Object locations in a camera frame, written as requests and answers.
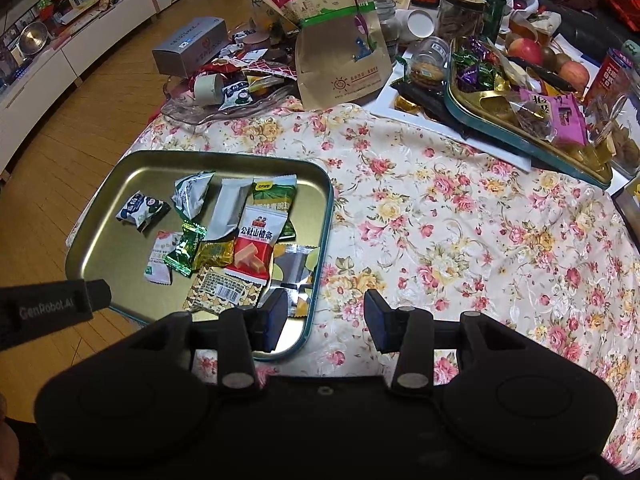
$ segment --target bowl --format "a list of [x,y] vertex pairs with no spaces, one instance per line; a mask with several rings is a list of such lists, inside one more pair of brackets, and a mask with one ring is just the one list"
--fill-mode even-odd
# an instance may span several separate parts
[[24,56],[35,56],[49,41],[49,31],[42,22],[27,25],[18,39],[18,48]]

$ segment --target red cloth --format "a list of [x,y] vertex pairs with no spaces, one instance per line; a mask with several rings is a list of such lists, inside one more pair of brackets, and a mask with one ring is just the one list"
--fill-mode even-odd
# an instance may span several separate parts
[[640,0],[599,0],[634,32],[640,32]]

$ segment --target kraft paper bag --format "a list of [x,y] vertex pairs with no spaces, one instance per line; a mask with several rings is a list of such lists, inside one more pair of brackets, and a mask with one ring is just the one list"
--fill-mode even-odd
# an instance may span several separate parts
[[300,28],[296,70],[306,110],[382,88],[391,62],[373,0],[263,0]]
[[391,63],[376,13],[361,16],[375,45],[367,44],[354,16],[300,30],[296,69],[305,110],[353,101],[382,88],[389,79]]

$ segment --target pink flower pattern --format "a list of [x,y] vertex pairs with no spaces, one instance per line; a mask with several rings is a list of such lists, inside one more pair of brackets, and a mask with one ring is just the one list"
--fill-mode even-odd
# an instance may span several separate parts
[[[364,320],[370,287],[392,307],[419,302],[437,319],[472,308],[606,381],[620,409],[603,455],[623,472],[635,467],[640,359],[629,342],[640,332],[640,256],[608,194],[558,173],[523,173],[355,105],[303,112],[294,98],[195,128],[159,116],[126,154],[169,149],[298,158],[323,168],[339,192],[309,342],[258,363],[260,380],[381,370],[388,379],[395,358],[374,350]],[[208,360],[193,371],[212,380],[217,360],[198,352]],[[456,373],[454,355],[438,351],[435,379]]]

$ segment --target apple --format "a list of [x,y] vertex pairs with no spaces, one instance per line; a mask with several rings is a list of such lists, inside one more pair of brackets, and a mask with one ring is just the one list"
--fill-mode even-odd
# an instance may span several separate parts
[[507,51],[510,56],[521,57],[525,61],[542,65],[544,60],[542,48],[535,41],[529,38],[518,38],[510,44]]
[[565,81],[571,83],[580,94],[584,92],[584,89],[589,84],[589,71],[583,64],[577,61],[571,60],[564,63],[558,71],[558,75]]

